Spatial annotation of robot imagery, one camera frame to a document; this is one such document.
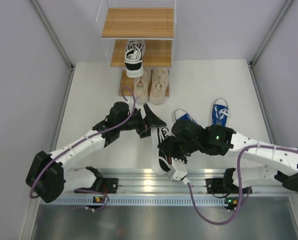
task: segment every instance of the blue sneaker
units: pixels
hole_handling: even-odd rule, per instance
[[[228,103],[223,98],[218,98],[212,107],[212,125],[224,126],[229,116]]]
[[[189,113],[187,113],[185,110],[180,109],[180,108],[174,112],[174,118],[175,118],[175,121],[178,121],[179,119],[185,119],[185,120],[189,120],[189,121],[192,121],[195,124],[197,124],[197,122],[195,120],[193,120],[193,118],[190,116]]]

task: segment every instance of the shoe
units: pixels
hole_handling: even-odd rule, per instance
[[[161,104],[164,101],[165,91],[169,85],[169,72],[164,67],[156,68],[152,75],[150,102]]]
[[[144,52],[144,40],[128,40],[125,46],[124,63],[129,78],[138,78],[143,75]]]
[[[189,120],[198,125],[198,123],[190,116],[189,113],[179,108],[174,112],[174,120],[178,121],[180,119]]]
[[[171,134],[166,127],[156,127],[151,129],[153,145],[151,168],[157,175],[167,174],[172,169],[166,155],[158,148],[158,145],[169,136],[171,136]]]
[[[142,77],[134,79],[134,95],[139,98],[139,104],[145,104],[148,101],[148,88],[151,82],[151,70],[146,67],[143,70]]]
[[[212,107],[212,125],[224,126],[229,116],[228,103],[223,98],[218,98]]]

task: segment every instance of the shelf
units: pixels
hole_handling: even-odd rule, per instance
[[[111,67],[125,67],[124,54],[127,41],[127,39],[115,41]],[[170,68],[171,52],[171,40],[145,40],[143,66],[148,68]]]
[[[119,95],[122,96],[122,87],[127,86],[130,89],[134,91],[134,83],[133,83],[134,78],[130,78],[127,76],[127,72],[125,70],[122,71],[122,76],[121,76],[121,82],[120,82],[120,90],[119,90]],[[149,95],[151,92],[151,86],[152,86],[152,81],[150,82],[149,85]],[[131,96],[131,93],[129,91],[125,91],[124,93],[125,96]],[[167,91],[165,92],[165,95],[168,97],[169,96],[169,86],[167,87]]]
[[[109,8],[102,37],[173,39],[173,8]]]

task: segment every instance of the gray wall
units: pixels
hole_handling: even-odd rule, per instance
[[[175,59],[252,60],[284,2],[178,0]],[[106,60],[96,26],[101,0],[39,3],[73,63]]]
[[[0,0],[0,240],[18,239],[34,155],[49,150],[69,69],[27,0]]]
[[[255,68],[280,145],[298,147],[298,0]]]

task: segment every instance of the metal frame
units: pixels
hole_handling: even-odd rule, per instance
[[[66,86],[65,94],[62,100],[62,106],[59,111],[57,126],[54,132],[54,138],[52,141],[51,150],[54,150],[57,144],[57,140],[60,133],[60,128],[63,120],[63,115],[66,107],[66,103],[68,100],[71,83],[74,75],[74,66],[70,62],[65,50],[63,49],[59,39],[57,38],[55,32],[53,31],[49,21],[47,20],[43,10],[41,9],[40,4],[37,0],[28,0],[34,11],[37,13],[39,19],[44,24],[48,34],[55,47],[58,49],[60,55],[64,59],[68,68],[70,69],[70,77],[68,79],[68,83]],[[270,31],[267,36],[261,43],[258,51],[256,52],[253,60],[248,63],[250,74],[252,77],[252,81],[255,87],[256,95],[258,97],[258,101],[260,104],[260,108],[263,114],[263,118],[265,121],[266,129],[269,134],[269,138],[271,143],[275,144],[277,139],[273,132],[272,122],[270,121],[267,107],[263,96],[261,94],[261,88],[259,86],[256,74],[254,72],[254,66],[258,61],[259,57],[265,50],[267,44],[275,33],[276,29],[280,25],[281,21],[285,17],[288,10],[291,8],[294,0],[286,0],[283,8],[281,9],[279,15],[277,16],[275,22],[273,23]],[[118,196],[188,196],[188,189],[185,185],[175,185],[174,182],[171,182],[168,178],[163,176],[155,175],[150,169],[101,169],[101,172],[104,173],[105,177],[116,177],[119,178],[119,192]],[[223,176],[224,169],[200,169],[200,170],[191,170],[189,171],[189,177],[194,182],[193,191],[194,194],[198,197],[206,196],[206,186],[205,179],[206,178],[214,178]],[[251,194],[250,197],[276,197],[276,196],[288,196],[290,201],[290,207],[294,215],[296,227],[298,228],[298,193],[290,192],[282,187],[254,187],[254,194]],[[39,199],[31,199],[29,202],[27,214],[25,217],[25,221],[22,227],[20,238],[21,240],[29,240],[31,239],[33,227],[35,224],[36,215],[38,212],[38,207],[41,200]]]

